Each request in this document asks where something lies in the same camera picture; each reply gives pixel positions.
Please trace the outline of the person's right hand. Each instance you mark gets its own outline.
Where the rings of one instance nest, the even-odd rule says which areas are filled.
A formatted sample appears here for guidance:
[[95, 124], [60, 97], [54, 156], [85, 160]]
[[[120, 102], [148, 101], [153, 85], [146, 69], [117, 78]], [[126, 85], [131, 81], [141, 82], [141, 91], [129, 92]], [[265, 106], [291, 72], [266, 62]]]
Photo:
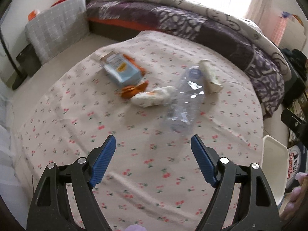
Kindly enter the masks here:
[[295, 215], [295, 212], [300, 209], [300, 205], [307, 192], [307, 173], [297, 173], [295, 180], [297, 180], [300, 185], [293, 188], [291, 193], [287, 195], [287, 203], [279, 213], [282, 220], [287, 220]]

